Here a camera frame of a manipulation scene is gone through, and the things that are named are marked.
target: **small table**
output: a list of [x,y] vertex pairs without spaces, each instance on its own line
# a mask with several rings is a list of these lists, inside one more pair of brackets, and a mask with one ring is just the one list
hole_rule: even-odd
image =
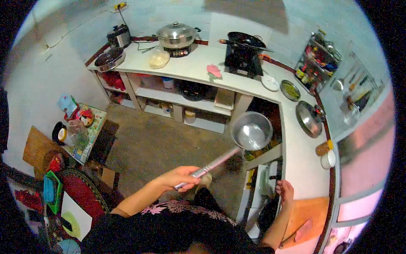
[[92,110],[93,114],[95,114],[95,118],[92,125],[87,128],[89,143],[87,144],[86,148],[84,150],[80,150],[76,147],[70,147],[67,145],[63,146],[63,149],[82,165],[84,165],[87,161],[90,151],[92,150],[107,118],[107,112],[94,108],[92,106],[88,107]]

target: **green basket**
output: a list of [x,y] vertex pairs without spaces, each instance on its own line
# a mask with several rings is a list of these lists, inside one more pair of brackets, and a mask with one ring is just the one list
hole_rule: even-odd
[[54,197],[54,201],[51,203],[47,203],[47,205],[51,208],[52,212],[54,214],[57,214],[59,211],[60,196],[62,194],[62,183],[56,177],[56,175],[52,172],[52,170],[48,171],[48,173],[45,176],[48,177],[53,182],[54,186],[58,186],[56,189],[56,195]]

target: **white countertop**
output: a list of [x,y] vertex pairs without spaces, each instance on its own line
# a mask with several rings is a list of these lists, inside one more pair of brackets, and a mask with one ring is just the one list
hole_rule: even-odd
[[[151,47],[155,44],[157,42],[142,43],[140,48]],[[322,168],[320,157],[315,153],[316,146],[326,141],[324,129],[318,138],[309,137],[297,121],[297,102],[288,100],[280,91],[267,90],[260,81],[224,72],[225,50],[204,45],[193,44],[193,46],[195,49],[189,56],[171,58],[164,68],[151,69],[149,59],[152,51],[142,54],[137,50],[137,44],[133,43],[125,49],[125,60],[115,68],[115,71],[180,78],[277,103],[281,112],[283,130],[283,178],[291,182],[295,188],[295,199],[328,196],[330,171]],[[209,81],[206,66],[211,64],[219,67],[222,80]],[[94,61],[88,66],[88,69],[96,70]],[[263,63],[262,69],[264,75],[273,76],[277,82],[286,79],[294,83],[300,90],[301,100],[311,105],[316,104],[315,98],[302,88],[291,72],[267,62]]]

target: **wire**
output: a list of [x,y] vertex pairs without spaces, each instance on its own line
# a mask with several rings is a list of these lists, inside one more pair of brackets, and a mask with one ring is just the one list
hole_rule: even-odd
[[123,15],[121,14],[121,5],[118,5],[117,8],[119,9],[119,13],[120,13],[121,18],[122,18],[123,21],[124,21],[124,24],[127,26],[127,23],[125,22],[125,20],[124,20],[124,18],[123,18]]
[[93,19],[93,18],[96,17],[97,15],[102,14],[102,13],[104,13],[104,12],[106,12],[106,11],[109,11],[109,12],[114,13],[112,10],[103,10],[103,11],[100,11],[99,13],[97,13],[97,14],[94,15],[94,16],[92,16],[91,18],[89,18],[89,19],[86,20],[85,22],[81,23],[79,26],[77,26],[77,27],[72,28],[71,30],[69,30],[69,31],[68,31],[65,35],[63,35],[63,36],[60,38],[60,40],[59,40],[57,43],[55,43],[54,45],[49,46],[49,45],[47,44],[46,46],[47,46],[48,48],[53,48],[53,47],[55,47],[55,46],[58,45],[58,43],[60,43],[60,42],[62,41],[62,39],[65,38],[65,36],[67,36],[70,32],[72,32],[72,31],[75,30],[76,28],[79,28],[80,26],[82,26],[83,24],[85,24],[86,22],[88,22],[89,20]]
[[155,46],[150,47],[150,48],[142,48],[142,49],[140,49],[140,43],[151,43],[151,42],[155,42],[155,41],[133,41],[133,42],[138,44],[138,47],[137,47],[138,51],[151,50],[151,49],[156,48],[156,47],[159,46],[159,45],[155,45]]

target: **black shirt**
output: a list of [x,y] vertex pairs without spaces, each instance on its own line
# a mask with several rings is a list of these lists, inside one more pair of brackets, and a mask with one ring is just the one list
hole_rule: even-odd
[[82,242],[82,253],[172,253],[192,242],[214,253],[274,253],[253,243],[243,228],[217,211],[171,200],[129,218],[105,215]]

